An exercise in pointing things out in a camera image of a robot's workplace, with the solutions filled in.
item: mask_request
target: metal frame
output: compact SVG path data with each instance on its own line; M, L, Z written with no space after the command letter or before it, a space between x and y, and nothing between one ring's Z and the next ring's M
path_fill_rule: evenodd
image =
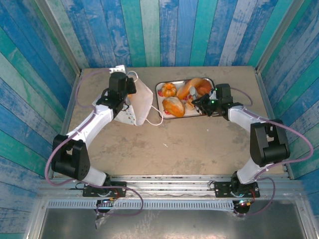
M62 47L63 52L65 53L66 57L68 58L75 74L80 74L80 67L71 51L71 48L66 41L63 31L60 28L59 24L54 18L54 14L52 13L49 5L47 4L46 0L35 0L36 4L38 5L39 9L41 10L44 18L48 22L51 30L53 31L56 39L58 40L59 44Z
M304 0L294 0L289 9L287 10L285 16L283 17L281 23L279 24L275 34L271 38L268 46L266 47L262 57L259 59L257 63L256 70L258 73L262 72L265 68L269 58L273 54L274 50L276 49L278 43L280 42L281 38L285 34L288 26L290 25L291 21L294 19L296 13L298 12L299 8L303 4Z

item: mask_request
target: blue painted wood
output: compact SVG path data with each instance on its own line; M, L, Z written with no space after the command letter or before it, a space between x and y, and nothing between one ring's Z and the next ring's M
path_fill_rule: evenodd
M72 70L67 67L67 63L64 61L62 56L60 55L58 49L52 42L48 32L44 28L44 26L41 23L41 20L37 16L36 12L33 9L32 2L30 0L15 0L11 1L12 6L14 6L14 9L20 7L21 11L24 13L28 21L30 22L33 29L36 31L39 38L44 43L46 49L50 53L51 57L55 61L55 63L58 65L60 71L64 75L66 81L69 83L69 85L73 86L76 74Z
M94 34L86 17L81 0L61 0L81 43L91 68L103 67L103 60L97 48Z
M178 0L159 0L160 65L174 66Z
M189 66L197 4L198 0L179 2L175 66Z
M31 192L38 191L38 185L42 176L13 163L0 156L0 182L11 184Z
M309 129L319 123L319 101L311 106L302 116L300 116L294 123L290 125L294 130L304 134ZM295 141L298 136L290 131L287 131L288 141L291 143Z
M0 233L24 233L29 217L29 212L0 208Z
M287 125L291 125L314 103L319 101L319 78L293 103L290 108L280 117Z
M132 66L128 39L120 0L101 0L106 23L109 28L116 61L120 65Z
M105 21L100 0L82 0L86 17L95 37L96 45L103 60L104 67L117 65L109 29Z
M278 0L258 0L238 48L233 66L247 65Z
M237 0L219 0L210 33L204 66L218 66Z
M23 143L44 158L49 158L52 145L22 120L0 104L0 130Z
M257 0L238 0L220 56L219 66L233 64L256 3Z
M203 66L218 0L198 0L190 66Z
M13 25L17 25L19 27L19 32L21 31L23 34L19 33L18 39L16 41L20 41L20 44L17 44L16 41L12 40L16 46L20 46L21 44L27 44L25 42L24 36L26 37L27 41L32 45L35 49L38 56L42 59L43 64L45 64L52 75L55 77L56 80L59 80L59 84L63 87L66 94L71 94L72 88L66 81L64 75L62 74L60 68L53 60L52 56L44 46L42 40L37 35L36 31L31 26L30 22L27 20L23 12L20 10L18 6L14 4L12 0L1 0L2 4L0 4L0 15L3 16L6 21L4 22L2 28L5 32L10 35L8 32L15 31L16 27ZM12 19L7 21L9 16L7 16L7 11L11 15Z
M0 208L32 212L36 193L0 182Z
M303 182L307 194L319 192L319 169L312 171L299 179Z
M57 132L1 78L0 104L40 134L49 143L53 142Z
M319 15L309 25L273 80L266 86L267 94L273 107L318 55Z
M266 76L264 77L264 84L267 86L275 77L281 65L287 59L291 50L296 46L297 42L300 40L301 36L308 28L309 24L312 22L313 18L318 14L319 4L318 0L313 0L307 10L305 11L303 17L295 27L294 31L280 50L278 56L274 60L273 64L269 68Z
M45 64L40 56L36 53L34 48L28 42L26 37L21 32L20 28L16 25L14 20L11 18L9 13L6 11L4 6L0 3L0 26L6 32L6 34L11 38L12 42L17 46L21 53L28 60L30 65L36 70L38 75L45 81L45 83L50 86L50 83L59 86L62 89L64 95L71 94L70 86L63 79L56 79L51 73L49 66ZM63 105L68 103L64 98L60 99Z

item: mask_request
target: teal wooden plank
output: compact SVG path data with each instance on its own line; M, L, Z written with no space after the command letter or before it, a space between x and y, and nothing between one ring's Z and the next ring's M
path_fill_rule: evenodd
M19 238L18 235L25 232L29 217L29 212L0 208L0 233L2 233L0 235L2 238ZM7 237L8 233L13 233L14 237Z
M160 65L174 66L178 0L159 0Z
M279 71L282 64L287 60L289 54L291 53L291 50L298 43L298 41L304 34L305 30L308 28L312 20L317 16L318 11L319 11L318 0L313 0L309 4L303 17L300 19L295 29L291 33L291 35L287 39L286 43L281 48L278 56L276 57L273 64L271 65L267 75L264 77L265 87L275 78L276 73Z
M0 131L0 144L2 157L44 176L45 158L2 131Z
M36 193L0 182L0 208L32 212Z
M160 66L159 0L140 0L147 67Z
M37 152L44 158L49 158L52 145L37 132L27 126L22 120L0 104L0 130L10 135L20 143Z
M319 56L299 77L299 79L290 87L287 93L282 97L274 107L274 114L278 118L312 85L319 76Z
M88 68L89 63L84 55L82 46L74 32L73 26L66 14L61 0L47 0L46 2L48 3L55 20L60 26L66 41L69 43L69 47L79 65L79 68Z
M53 91L58 96L59 100L45 84L45 82L39 77L36 71L32 68L23 54L6 35L6 33L0 28L0 52L6 57L6 59L13 65L13 67L24 77L28 83L34 88L34 90L46 101L51 109L58 115L60 120L64 120L65 109L67 107L68 98L66 94L61 91L59 86L55 82L49 82L49 86L53 87Z
M1 78L0 104L52 144L57 132Z
M62 121L59 117L2 54L0 54L0 78L16 91L57 132L61 131Z
M0 233L0 239L23 239L23 233Z
M304 136L310 141L313 147L319 146L319 124L309 129ZM302 138L297 138L290 144L291 154L290 158L299 158L305 153L309 152L309 147Z
M145 48L139 0L121 0L133 67L145 67Z
M274 35L277 27L279 26L281 20L283 19L284 15L286 14L289 6L291 5L292 0L285 0L285 1L278 1L276 4L273 13L271 14L267 25L263 31L263 34L258 41L256 48L250 57L248 62L249 66L257 66L257 63L264 53L266 47L268 46L269 41L271 40L272 36Z
M238 0L231 20L224 48L220 56L219 66L232 66L237 50L246 32L257 0Z
M16 4L12 4L12 5L14 5L14 7L20 7L21 11L24 13L26 18L29 20L31 26L34 28L34 30L36 31L36 33L38 34L38 36L44 43L46 49L52 56L53 60L58 65L66 81L69 83L69 85L73 86L76 74L73 71L73 69L68 68L67 62L65 62L63 58L61 57L61 55L59 54L59 51L53 44L48 32L45 30L36 12L34 11L31 1L16 0L16 3L17 5Z
M291 169L294 174L294 178L299 178L307 173L310 173L319 168L319 147L315 148L313 156L303 162L292 163Z
M288 26L287 30L285 31L284 35L280 39L280 42L278 43L278 45L276 46L276 48L275 48L274 52L272 53L271 57L267 61L267 64L266 64L266 66L265 66L265 68L263 69L263 72L262 72L262 77L263 78L265 78L265 76L267 75L267 72L268 72L269 68L271 67L271 65L273 64L274 60L278 56L280 50L282 49L282 47L284 46L284 44L286 43L286 41L288 40L288 38L292 34L292 32L295 29L295 27L297 26L298 22L300 21L300 19L304 15L304 13L307 10L307 8L308 8L309 4L311 3L311 1L312 0L305 0L303 2L303 4L301 5L301 7L299 8L299 10L296 13L294 19L291 21L291 23Z
M30 3L32 4L32 8L35 11L36 15L38 16L39 20L41 21L45 31L49 34L54 46L56 47L59 54L63 58L67 68L69 69L70 72L74 71L70 62L69 62L69 59L66 57L60 43L58 42L58 40L55 37L51 27L49 26L48 22L46 21L45 17L43 16L41 10L39 9L38 4L35 2L35 0L30 0Z
M190 66L203 66L217 0L198 0Z
M189 66L198 0L178 2L175 66Z
M37 173L1 156L0 172L0 182L11 184L35 193L38 191L40 179L43 179L43 177L39 176Z

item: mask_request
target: white cable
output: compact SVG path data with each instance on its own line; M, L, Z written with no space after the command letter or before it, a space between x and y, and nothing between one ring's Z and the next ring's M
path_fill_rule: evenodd
M146 121L149 122L151 125L159 126L161 123L163 123L164 116L163 116L163 114L162 114L158 109L156 109L154 106L151 106L151 107L153 107L156 111L159 112L159 114L160 114L160 116L161 116L161 121L160 121L160 123L158 123L158 124L151 123L148 119L146 119Z

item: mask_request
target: orange pumpkin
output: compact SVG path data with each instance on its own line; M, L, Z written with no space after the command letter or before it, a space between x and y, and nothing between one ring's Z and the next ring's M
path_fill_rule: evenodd
M161 93L164 97L176 95L176 86L173 83L165 83L161 88Z

